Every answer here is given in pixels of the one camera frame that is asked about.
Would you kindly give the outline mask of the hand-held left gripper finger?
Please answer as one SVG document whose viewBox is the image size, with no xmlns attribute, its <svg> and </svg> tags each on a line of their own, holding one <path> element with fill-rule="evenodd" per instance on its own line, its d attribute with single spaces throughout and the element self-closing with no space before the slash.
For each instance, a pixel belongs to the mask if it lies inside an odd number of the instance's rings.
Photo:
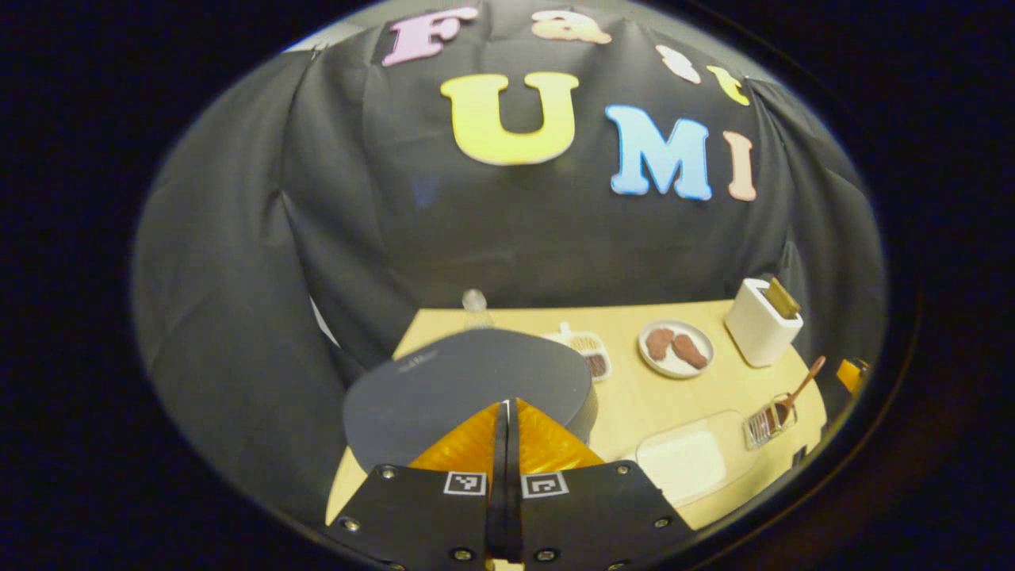
<svg viewBox="0 0 1015 571">
<path fill-rule="evenodd" d="M 645 570 L 692 538 L 638 463 L 605 462 L 523 399 L 507 429 L 507 552 L 526 570 Z"/>
<path fill-rule="evenodd" d="M 385 570 L 490 570 L 507 549 L 507 401 L 411 463 L 377 463 L 325 529 Z"/>
</svg>

